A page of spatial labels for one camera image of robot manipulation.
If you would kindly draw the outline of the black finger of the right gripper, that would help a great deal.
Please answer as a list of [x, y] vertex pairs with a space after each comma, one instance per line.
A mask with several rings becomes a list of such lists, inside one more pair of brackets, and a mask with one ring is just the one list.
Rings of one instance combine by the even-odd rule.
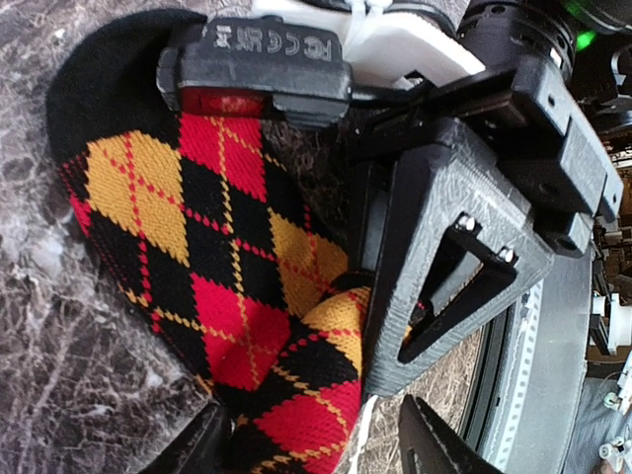
[[528, 200], [465, 123], [438, 118], [362, 150], [368, 394], [417, 379], [551, 269]]

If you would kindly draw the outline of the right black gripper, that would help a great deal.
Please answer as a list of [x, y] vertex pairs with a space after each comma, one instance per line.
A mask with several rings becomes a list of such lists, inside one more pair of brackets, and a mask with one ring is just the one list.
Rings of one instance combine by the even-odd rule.
[[358, 162], [396, 156], [459, 119], [496, 154], [501, 173], [534, 208], [534, 229], [557, 254], [579, 257], [599, 216], [616, 219], [623, 183], [560, 72], [532, 54], [426, 93], [373, 118]]

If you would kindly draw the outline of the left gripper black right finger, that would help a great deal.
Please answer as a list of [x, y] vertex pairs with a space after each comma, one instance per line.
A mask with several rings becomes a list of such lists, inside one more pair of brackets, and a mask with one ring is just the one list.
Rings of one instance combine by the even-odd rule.
[[501, 474], [420, 397], [404, 397], [398, 437], [403, 473]]

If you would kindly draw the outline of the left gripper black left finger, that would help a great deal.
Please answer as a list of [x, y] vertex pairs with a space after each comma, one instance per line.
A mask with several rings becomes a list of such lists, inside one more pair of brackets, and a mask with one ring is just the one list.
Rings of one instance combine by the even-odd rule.
[[230, 435], [226, 409], [211, 402], [147, 465], [147, 473], [221, 473]]

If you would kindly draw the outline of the argyle black red orange sock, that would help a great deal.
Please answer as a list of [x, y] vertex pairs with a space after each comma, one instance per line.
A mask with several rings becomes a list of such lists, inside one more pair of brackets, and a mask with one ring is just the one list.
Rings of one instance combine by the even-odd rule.
[[226, 407], [226, 473], [332, 473], [361, 406], [371, 276], [305, 201], [284, 123], [171, 112], [155, 84], [181, 9], [79, 43], [46, 97], [52, 158], [128, 301]]

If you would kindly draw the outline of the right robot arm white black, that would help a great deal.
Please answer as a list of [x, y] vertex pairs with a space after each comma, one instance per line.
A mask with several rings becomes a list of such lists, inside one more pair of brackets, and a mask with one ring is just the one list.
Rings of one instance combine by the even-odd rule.
[[350, 261], [371, 276], [363, 389], [393, 395], [587, 251], [623, 185], [568, 90], [560, 1], [474, 1], [458, 42], [480, 73], [375, 117], [354, 157]]

